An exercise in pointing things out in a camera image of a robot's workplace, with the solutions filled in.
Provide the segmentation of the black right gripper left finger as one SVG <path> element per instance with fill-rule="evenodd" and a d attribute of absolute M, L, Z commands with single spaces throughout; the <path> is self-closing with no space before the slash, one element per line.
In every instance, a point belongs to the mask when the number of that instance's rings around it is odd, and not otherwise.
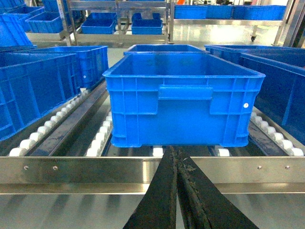
<path fill-rule="evenodd" d="M 125 229 L 176 228 L 177 153 L 172 146 L 164 155 L 150 185 L 132 213 Z"/>

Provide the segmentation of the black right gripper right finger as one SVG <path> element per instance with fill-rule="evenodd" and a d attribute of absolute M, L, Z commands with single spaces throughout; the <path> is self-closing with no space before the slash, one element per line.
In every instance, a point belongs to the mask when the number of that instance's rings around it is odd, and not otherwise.
<path fill-rule="evenodd" d="M 176 148 L 177 191 L 186 229 L 256 229 L 180 147 Z"/>

